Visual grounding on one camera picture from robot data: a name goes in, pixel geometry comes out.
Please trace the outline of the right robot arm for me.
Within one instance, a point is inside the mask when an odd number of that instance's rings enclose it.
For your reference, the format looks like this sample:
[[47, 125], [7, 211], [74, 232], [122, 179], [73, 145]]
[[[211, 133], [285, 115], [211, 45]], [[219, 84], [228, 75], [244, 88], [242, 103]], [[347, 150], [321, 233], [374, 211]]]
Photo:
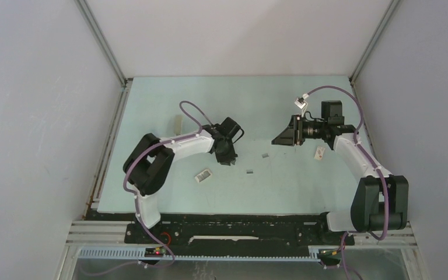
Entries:
[[292, 115], [288, 126], [271, 141], [273, 145], [296, 146], [307, 139], [321, 139], [358, 181], [350, 209], [329, 212], [327, 221], [316, 227], [316, 236], [324, 244], [332, 243], [340, 232], [380, 231], [385, 236], [389, 230], [405, 228], [408, 222], [408, 180], [376, 161], [361, 145], [356, 128], [344, 121], [341, 101], [322, 101], [319, 119]]

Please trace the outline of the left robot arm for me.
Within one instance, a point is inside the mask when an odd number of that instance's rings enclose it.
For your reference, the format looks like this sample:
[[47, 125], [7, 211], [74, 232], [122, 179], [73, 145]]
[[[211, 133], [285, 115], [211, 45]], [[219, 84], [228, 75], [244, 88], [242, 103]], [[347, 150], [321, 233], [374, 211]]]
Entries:
[[232, 118], [222, 123], [200, 125], [196, 131], [159, 138], [144, 135], [125, 161], [123, 189], [134, 197], [135, 217], [141, 223], [138, 234], [147, 243], [159, 240], [161, 215], [158, 191], [163, 187], [170, 168], [178, 160], [210, 153], [224, 166], [236, 163], [234, 144], [244, 136], [244, 129]]

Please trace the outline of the staple box tray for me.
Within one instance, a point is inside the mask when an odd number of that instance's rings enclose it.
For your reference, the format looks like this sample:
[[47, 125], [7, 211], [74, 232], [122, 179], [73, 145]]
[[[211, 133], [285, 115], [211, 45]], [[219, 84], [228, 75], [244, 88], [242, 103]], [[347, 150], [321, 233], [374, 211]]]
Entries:
[[199, 172], [194, 178], [197, 183], [202, 183], [204, 180], [212, 177], [212, 175], [213, 175], [213, 173], [210, 169], [205, 169], [205, 170]]

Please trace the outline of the beige stapler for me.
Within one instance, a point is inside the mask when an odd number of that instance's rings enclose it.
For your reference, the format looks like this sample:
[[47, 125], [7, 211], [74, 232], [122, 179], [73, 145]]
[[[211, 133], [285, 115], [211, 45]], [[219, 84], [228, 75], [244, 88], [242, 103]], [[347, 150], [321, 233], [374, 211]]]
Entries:
[[176, 136], [179, 136], [182, 134], [182, 130], [183, 130], [183, 116], [178, 114], [174, 117], [173, 131]]

